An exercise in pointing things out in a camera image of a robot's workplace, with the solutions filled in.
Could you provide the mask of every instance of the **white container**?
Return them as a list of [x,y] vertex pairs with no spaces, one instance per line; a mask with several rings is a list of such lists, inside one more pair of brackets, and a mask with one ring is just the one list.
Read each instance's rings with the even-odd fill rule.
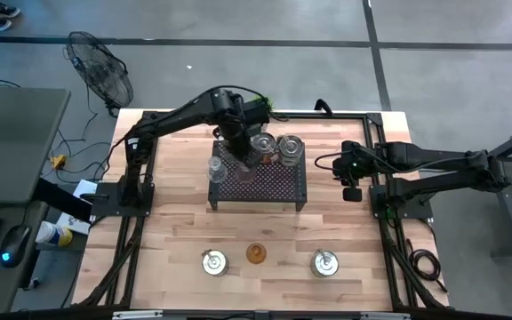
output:
[[54,223],[43,221],[39,232],[36,234],[35,241],[38,244],[53,244],[64,247],[72,241],[72,231]]

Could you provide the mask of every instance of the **computer mouse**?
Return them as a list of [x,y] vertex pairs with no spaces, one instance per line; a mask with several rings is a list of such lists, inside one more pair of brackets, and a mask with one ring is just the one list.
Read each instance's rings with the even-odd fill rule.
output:
[[28,235],[31,228],[23,225],[15,226],[7,231],[1,243],[0,262],[5,268],[17,267],[25,255]]

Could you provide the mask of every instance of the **white paper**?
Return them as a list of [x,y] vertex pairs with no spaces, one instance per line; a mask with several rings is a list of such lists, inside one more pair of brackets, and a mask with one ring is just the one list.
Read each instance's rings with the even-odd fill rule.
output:
[[[95,194],[96,187],[98,187],[98,185],[96,183],[93,183],[93,182],[90,182],[87,180],[80,180],[80,182],[78,183],[78,186],[76,186],[75,192],[72,195],[77,198],[80,198],[80,195],[82,195],[82,194]],[[95,219],[94,216],[90,217],[90,221],[94,221],[94,219]],[[59,220],[57,221],[57,226],[68,228],[74,232],[88,235],[88,229],[90,227],[90,224],[80,221],[78,219],[75,219],[70,214],[63,212],[60,215]]]

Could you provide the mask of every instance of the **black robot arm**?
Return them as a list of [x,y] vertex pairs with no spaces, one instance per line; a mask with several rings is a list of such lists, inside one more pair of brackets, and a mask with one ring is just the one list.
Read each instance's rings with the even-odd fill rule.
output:
[[119,204],[141,204],[141,167],[148,162],[156,138],[197,124],[218,125],[213,135],[224,139],[228,151],[246,165],[256,165],[260,158],[250,143],[249,130],[268,123],[269,112],[265,98],[244,103],[240,94],[218,88],[169,114],[153,113],[142,118],[124,136],[127,165],[117,182]]
[[343,141],[340,157],[333,160],[332,172],[346,187],[343,190],[344,200],[361,201],[362,193],[356,188],[359,179],[420,169],[448,173],[419,180],[391,178],[385,184],[384,199],[380,200],[387,204],[399,204],[415,196],[440,191],[474,188],[499,192],[510,185],[500,161],[485,150],[426,150],[405,142],[378,143],[374,149],[370,149],[358,142]]

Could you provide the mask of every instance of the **desk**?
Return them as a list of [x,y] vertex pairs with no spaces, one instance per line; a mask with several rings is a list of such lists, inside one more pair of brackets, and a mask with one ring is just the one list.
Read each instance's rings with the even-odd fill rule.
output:
[[[113,141],[121,139],[142,112],[121,110]],[[383,112],[382,118],[388,141],[410,141],[404,113]],[[379,225],[372,218],[366,193],[369,181],[361,181],[362,203],[344,202],[339,182],[330,172],[313,165],[316,157],[339,151],[343,140],[364,143],[361,122],[293,119],[268,125],[267,132],[295,134],[306,143],[308,202],[300,213],[294,211],[293,204],[225,202],[213,212],[207,201],[206,177],[212,130],[198,125],[158,141],[156,193],[144,227],[132,308],[390,310]],[[124,147],[114,151],[110,164],[105,180],[117,181],[124,173]],[[407,178],[418,178],[418,173]],[[110,267],[119,224],[120,218],[108,217],[92,228],[74,302],[86,298]],[[404,232],[414,247],[436,253],[427,226],[405,220]],[[246,248],[254,242],[264,244],[268,251],[259,265],[245,257]],[[309,270],[310,258],[319,248],[337,254],[340,270],[335,276],[318,279]],[[228,256],[230,268],[225,276],[217,278],[203,272],[201,253],[206,249]],[[406,301],[402,273],[396,275]],[[121,273],[118,298],[124,280]],[[437,284],[425,284],[447,304]]]
[[[15,268],[3,268],[0,264],[0,313],[8,312],[11,309],[17,289],[24,281],[30,280],[25,277],[31,275],[32,268],[35,266],[36,233],[47,210],[48,206],[42,202],[34,202],[28,206],[25,225],[31,228],[31,233],[28,237],[25,257]],[[0,246],[7,231],[11,227],[21,224],[24,213],[25,205],[0,209]]]

